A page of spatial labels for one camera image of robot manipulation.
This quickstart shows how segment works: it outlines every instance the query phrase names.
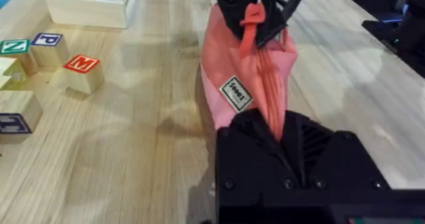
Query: screw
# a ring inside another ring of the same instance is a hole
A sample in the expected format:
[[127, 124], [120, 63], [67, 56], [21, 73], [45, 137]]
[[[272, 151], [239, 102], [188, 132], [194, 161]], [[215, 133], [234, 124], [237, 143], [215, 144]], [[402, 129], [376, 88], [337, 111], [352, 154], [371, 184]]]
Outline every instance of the screw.
[[376, 188], [376, 189], [381, 189], [381, 188], [383, 188], [383, 185], [382, 184], [380, 184], [379, 182], [374, 182], [374, 184], [373, 184], [373, 186]]
[[352, 140], [353, 139], [353, 135], [351, 135], [350, 133], [344, 133], [344, 138], [346, 140]]
[[294, 188], [294, 183], [289, 180], [289, 179], [285, 179], [283, 182], [284, 188], [287, 190], [291, 190], [292, 188]]
[[316, 185], [316, 187], [320, 190], [323, 190], [326, 188], [326, 183], [324, 181], [315, 181], [314, 184]]
[[231, 179], [226, 179], [224, 182], [224, 188], [230, 190], [234, 187], [234, 182]]

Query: drawstring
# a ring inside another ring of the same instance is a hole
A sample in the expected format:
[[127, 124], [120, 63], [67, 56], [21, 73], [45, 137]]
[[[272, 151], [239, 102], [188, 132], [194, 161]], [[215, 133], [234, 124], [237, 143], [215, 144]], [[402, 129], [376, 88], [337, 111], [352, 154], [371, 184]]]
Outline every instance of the drawstring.
[[245, 26], [244, 37], [239, 48], [242, 58], [251, 51], [257, 33], [257, 24], [263, 23], [265, 20], [266, 12], [262, 3], [251, 3], [246, 7], [245, 19], [240, 22], [240, 26]]

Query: toy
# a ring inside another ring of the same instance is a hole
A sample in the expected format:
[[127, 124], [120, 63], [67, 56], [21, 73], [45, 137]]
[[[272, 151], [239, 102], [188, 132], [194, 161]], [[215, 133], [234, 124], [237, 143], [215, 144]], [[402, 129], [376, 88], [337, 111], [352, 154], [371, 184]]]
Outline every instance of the toy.
[[127, 28], [135, 0], [46, 0], [52, 21], [67, 25]]
[[2, 41], [0, 43], [0, 56], [17, 58], [21, 62], [27, 76], [31, 76], [39, 70], [39, 66], [31, 52], [30, 40]]
[[70, 88], [91, 94], [104, 83], [100, 60], [76, 55], [63, 66]]
[[70, 58], [62, 34], [39, 33], [31, 45], [34, 58], [41, 68], [56, 70]]
[[0, 57], [0, 90], [18, 90], [27, 75], [21, 62], [15, 58]]
[[0, 134], [32, 134], [43, 112], [32, 91], [0, 91]]

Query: wooden block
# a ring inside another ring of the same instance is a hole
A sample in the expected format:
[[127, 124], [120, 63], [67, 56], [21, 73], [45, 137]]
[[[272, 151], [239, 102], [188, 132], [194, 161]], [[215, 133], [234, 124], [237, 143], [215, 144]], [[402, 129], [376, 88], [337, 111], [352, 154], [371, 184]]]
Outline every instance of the wooden block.
[[39, 71], [39, 66], [30, 50], [30, 40], [2, 41], [0, 43], [0, 56], [17, 58], [21, 62], [27, 76], [31, 76]]
[[32, 134], [42, 112], [32, 91], [0, 91], [0, 134]]
[[76, 55], [64, 66], [70, 88], [92, 94], [104, 83], [100, 60], [85, 55]]
[[40, 68], [56, 69], [70, 58], [61, 34], [39, 33], [31, 43], [31, 51]]
[[0, 90], [18, 90], [27, 75], [16, 58], [0, 57]]

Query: red letter m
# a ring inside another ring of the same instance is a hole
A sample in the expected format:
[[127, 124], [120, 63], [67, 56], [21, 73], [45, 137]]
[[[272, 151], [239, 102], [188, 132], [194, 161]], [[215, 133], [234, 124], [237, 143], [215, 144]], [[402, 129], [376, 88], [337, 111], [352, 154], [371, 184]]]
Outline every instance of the red letter m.
[[77, 55], [66, 65], [64, 65], [64, 68], [84, 74], [94, 68], [99, 62], [100, 60], [94, 58], [89, 58], [84, 55]]

